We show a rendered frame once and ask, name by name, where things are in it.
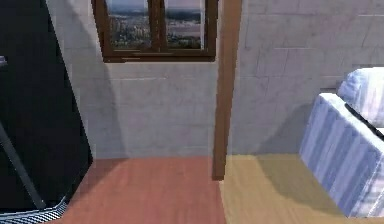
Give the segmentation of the large black panel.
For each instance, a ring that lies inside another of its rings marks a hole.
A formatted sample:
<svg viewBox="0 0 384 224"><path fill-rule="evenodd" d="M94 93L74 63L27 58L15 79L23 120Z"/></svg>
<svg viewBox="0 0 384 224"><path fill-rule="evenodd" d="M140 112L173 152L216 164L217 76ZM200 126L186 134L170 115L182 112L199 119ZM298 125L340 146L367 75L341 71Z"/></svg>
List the large black panel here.
<svg viewBox="0 0 384 224"><path fill-rule="evenodd" d="M0 0L0 123L46 207L92 155L45 0ZM0 144L0 214L37 209Z"/></svg>

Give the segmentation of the white blue striped sofa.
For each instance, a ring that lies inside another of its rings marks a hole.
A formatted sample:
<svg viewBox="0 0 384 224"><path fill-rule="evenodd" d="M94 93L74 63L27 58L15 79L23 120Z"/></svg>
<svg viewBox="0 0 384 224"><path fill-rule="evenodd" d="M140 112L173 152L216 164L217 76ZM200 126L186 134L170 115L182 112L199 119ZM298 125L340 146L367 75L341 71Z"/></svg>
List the white blue striped sofa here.
<svg viewBox="0 0 384 224"><path fill-rule="evenodd" d="M345 216L384 217L384 67L316 97L299 154Z"/></svg>

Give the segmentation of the brown wooden post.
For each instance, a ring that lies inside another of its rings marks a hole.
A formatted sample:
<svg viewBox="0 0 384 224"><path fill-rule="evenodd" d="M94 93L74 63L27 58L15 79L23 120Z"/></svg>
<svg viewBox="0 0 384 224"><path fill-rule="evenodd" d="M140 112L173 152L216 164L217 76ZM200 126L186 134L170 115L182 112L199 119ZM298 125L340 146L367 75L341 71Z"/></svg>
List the brown wooden post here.
<svg viewBox="0 0 384 224"><path fill-rule="evenodd" d="M212 179L225 176L243 0L221 0Z"/></svg>

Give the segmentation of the grey slanted bar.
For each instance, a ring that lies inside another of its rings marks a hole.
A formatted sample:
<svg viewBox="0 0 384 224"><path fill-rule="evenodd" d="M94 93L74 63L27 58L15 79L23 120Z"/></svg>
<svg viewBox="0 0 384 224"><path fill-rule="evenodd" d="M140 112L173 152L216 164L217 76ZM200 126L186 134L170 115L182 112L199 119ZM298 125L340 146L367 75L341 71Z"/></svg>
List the grey slanted bar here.
<svg viewBox="0 0 384 224"><path fill-rule="evenodd" d="M35 188L35 185L31 178L28 175L24 165L22 164L15 148L12 145L10 138L8 137L6 131L4 130L2 124L0 123L0 144L3 146L7 157L10 162L13 164L15 171L21 179L26 191L28 192L32 202L37 209L44 209L46 204L44 200L39 195L38 191Z"/></svg>

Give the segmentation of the brown framed window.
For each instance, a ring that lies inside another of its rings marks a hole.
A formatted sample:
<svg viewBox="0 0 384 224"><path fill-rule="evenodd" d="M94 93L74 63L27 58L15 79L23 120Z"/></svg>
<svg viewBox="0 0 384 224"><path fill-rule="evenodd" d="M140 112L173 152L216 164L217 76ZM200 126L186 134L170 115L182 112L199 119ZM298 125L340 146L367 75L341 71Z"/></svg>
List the brown framed window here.
<svg viewBox="0 0 384 224"><path fill-rule="evenodd" d="M218 0L91 0L102 60L213 62Z"/></svg>

